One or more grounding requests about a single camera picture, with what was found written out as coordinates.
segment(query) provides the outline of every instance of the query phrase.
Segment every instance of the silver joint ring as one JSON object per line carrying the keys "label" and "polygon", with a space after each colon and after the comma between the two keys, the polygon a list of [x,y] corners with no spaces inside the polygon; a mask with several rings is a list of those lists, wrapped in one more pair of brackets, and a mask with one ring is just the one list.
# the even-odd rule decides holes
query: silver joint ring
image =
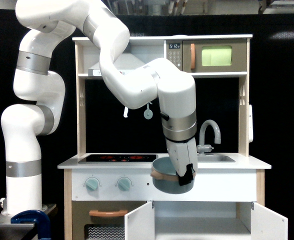
{"label": "silver joint ring", "polygon": [[6,176],[10,178],[25,178],[42,174],[42,160],[6,161]]}
{"label": "silver joint ring", "polygon": [[54,123],[55,123],[54,114],[52,110],[47,106],[37,105],[37,107],[40,108],[40,110],[42,111],[45,117],[45,124],[43,126],[41,133],[39,133],[38,135],[39,136],[48,135],[54,127]]}
{"label": "silver joint ring", "polygon": [[196,110],[189,116],[182,118],[162,118],[162,131],[165,137],[176,142],[191,139],[197,131]]}
{"label": "silver joint ring", "polygon": [[143,66],[144,69],[146,69],[150,75],[153,77],[153,79],[158,82],[161,78],[159,77],[158,73],[151,67],[148,65]]}
{"label": "silver joint ring", "polygon": [[48,75],[50,64],[50,57],[19,51],[16,68],[34,74]]}
{"label": "silver joint ring", "polygon": [[89,14],[83,23],[82,32],[83,34],[89,38],[89,40],[93,39],[94,33],[96,29],[99,27],[101,23],[103,23],[106,19],[116,18],[116,16],[105,7],[101,8],[101,15],[99,19],[94,14]]}

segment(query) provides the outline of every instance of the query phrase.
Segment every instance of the faucet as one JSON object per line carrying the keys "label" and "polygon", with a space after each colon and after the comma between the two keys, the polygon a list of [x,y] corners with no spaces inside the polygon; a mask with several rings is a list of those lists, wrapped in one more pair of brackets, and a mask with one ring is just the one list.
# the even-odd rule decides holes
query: faucet
{"label": "faucet", "polygon": [[207,120],[207,121],[205,121],[201,125],[201,128],[200,128],[200,131],[199,131],[199,145],[197,145],[197,152],[199,154],[202,154],[202,155],[204,154],[204,152],[209,153],[209,152],[211,152],[214,149],[209,144],[205,145],[205,131],[206,131],[206,128],[209,125],[212,126],[213,131],[214,131],[214,134],[215,134],[214,143],[215,144],[221,144],[221,142],[222,142],[221,131],[220,131],[217,123],[215,121],[213,121],[213,120]]}

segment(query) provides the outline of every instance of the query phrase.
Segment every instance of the digital clock display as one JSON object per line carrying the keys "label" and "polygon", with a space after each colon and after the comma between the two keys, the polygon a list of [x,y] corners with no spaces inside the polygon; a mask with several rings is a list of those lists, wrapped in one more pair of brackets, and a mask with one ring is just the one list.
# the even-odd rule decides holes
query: digital clock display
{"label": "digital clock display", "polygon": [[180,49],[181,44],[180,43],[170,43],[169,44],[169,49]]}

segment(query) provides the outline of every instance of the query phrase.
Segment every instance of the microwave handle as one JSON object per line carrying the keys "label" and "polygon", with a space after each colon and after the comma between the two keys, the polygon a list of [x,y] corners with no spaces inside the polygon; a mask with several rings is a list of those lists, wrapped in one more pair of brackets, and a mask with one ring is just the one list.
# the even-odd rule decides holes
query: microwave handle
{"label": "microwave handle", "polygon": [[190,69],[195,69],[195,60],[196,60],[196,53],[195,53],[195,43],[190,44],[190,51],[191,51],[191,65]]}
{"label": "microwave handle", "polygon": [[128,213],[128,210],[119,210],[119,211],[98,211],[90,210],[89,215],[93,217],[122,217]]}

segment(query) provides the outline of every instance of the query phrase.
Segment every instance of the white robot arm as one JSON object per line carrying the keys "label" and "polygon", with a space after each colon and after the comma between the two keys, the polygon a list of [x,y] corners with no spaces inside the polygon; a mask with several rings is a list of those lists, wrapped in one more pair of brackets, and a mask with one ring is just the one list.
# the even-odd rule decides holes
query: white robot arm
{"label": "white robot arm", "polygon": [[[123,105],[137,109],[159,97],[170,159],[182,185],[193,180],[198,167],[194,138],[196,90],[192,76],[179,71],[164,58],[155,59],[125,76],[119,73],[113,63],[128,45],[130,33],[100,0],[18,0],[16,16],[22,25],[33,30],[20,45],[14,92],[22,99],[37,101],[37,106],[10,106],[1,119],[8,163],[9,214],[42,207],[41,195],[38,194],[36,200],[27,196],[28,191],[35,193],[41,189],[40,170],[28,172],[24,163],[39,168],[41,153],[36,136],[51,134],[58,126],[65,85],[57,73],[48,71],[49,63],[56,45],[75,28],[100,48],[103,80]],[[17,126],[26,129],[19,131]],[[35,180],[26,184],[26,178]],[[30,204],[17,205],[22,202],[19,198],[29,199]]]}

